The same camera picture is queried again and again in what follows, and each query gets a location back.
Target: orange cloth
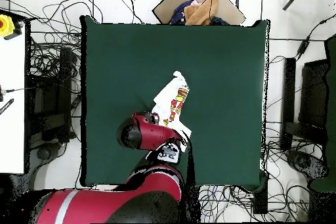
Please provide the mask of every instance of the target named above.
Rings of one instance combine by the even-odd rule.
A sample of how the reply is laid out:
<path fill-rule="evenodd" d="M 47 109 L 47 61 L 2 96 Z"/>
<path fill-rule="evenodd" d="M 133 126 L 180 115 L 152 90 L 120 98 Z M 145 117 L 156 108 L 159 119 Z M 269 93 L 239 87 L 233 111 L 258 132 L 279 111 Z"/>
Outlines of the orange cloth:
<path fill-rule="evenodd" d="M 218 9 L 218 0 L 205 0 L 201 5 L 190 5 L 184 8 L 186 25 L 209 25 Z"/>

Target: green table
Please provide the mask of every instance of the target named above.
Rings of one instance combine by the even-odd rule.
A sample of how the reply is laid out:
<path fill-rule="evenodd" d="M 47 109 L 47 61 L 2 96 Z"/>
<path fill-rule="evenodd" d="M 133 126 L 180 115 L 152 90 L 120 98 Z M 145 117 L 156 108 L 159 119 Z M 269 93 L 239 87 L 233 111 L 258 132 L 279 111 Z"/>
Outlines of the green table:
<path fill-rule="evenodd" d="M 267 21 L 253 27 L 96 24 L 86 16 L 81 22 L 82 185 L 125 182 L 145 152 L 120 147 L 117 128 L 144 103 L 152 106 L 175 70 L 190 87 L 180 120 L 192 130 L 196 182 L 260 185 Z M 185 153 L 178 166 L 183 176 L 186 162 Z"/>

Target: crumpled fabric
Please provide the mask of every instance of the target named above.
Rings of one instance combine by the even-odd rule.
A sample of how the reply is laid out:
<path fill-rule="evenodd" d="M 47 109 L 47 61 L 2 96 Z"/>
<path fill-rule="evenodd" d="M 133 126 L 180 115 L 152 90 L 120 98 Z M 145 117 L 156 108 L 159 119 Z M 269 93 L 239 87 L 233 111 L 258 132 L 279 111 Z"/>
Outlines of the crumpled fabric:
<path fill-rule="evenodd" d="M 218 0 L 205 0 L 201 5 L 190 5 L 184 8 L 186 25 L 209 25 L 218 9 Z"/>
<path fill-rule="evenodd" d="M 229 25 L 229 23 L 227 21 L 224 21 L 223 19 L 221 19 L 220 17 L 216 17 L 214 16 L 211 19 L 211 22 L 209 24 L 210 26 L 223 26 L 223 25 Z"/>
<path fill-rule="evenodd" d="M 171 24 L 175 25 L 177 23 L 179 23 L 179 25 L 181 25 L 181 22 L 183 22 L 183 24 L 185 23 L 185 19 L 184 19 L 184 8 L 187 6 L 190 6 L 192 4 L 192 1 L 187 1 L 184 2 L 182 4 L 180 4 L 175 10 L 174 10 L 174 14 L 171 17 Z"/>

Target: cardboard box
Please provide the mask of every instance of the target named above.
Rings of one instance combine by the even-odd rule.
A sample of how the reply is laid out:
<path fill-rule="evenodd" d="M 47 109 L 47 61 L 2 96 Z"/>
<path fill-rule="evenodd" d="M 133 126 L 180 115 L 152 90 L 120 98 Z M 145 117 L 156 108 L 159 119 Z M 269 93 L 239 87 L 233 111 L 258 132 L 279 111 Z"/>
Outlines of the cardboard box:
<path fill-rule="evenodd" d="M 174 10 L 186 1 L 190 0 L 162 0 L 162 2 L 153 9 L 153 13 L 162 24 L 168 24 L 174 14 Z M 230 25 L 240 25 L 244 22 L 245 16 L 230 0 L 218 1 L 219 5 L 215 16 L 220 17 Z"/>

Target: white table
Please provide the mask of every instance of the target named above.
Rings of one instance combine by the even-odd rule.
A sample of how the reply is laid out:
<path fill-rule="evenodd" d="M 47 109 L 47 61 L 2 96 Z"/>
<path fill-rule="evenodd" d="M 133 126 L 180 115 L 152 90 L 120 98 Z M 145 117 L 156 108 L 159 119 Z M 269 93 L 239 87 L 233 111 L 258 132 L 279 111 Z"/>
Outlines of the white table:
<path fill-rule="evenodd" d="M 24 87 L 25 33 L 10 40 L 0 37 L 0 85 L 2 90 Z M 7 93 L 2 108 L 10 99 L 12 105 L 0 115 L 0 173 L 24 172 L 24 90 Z"/>

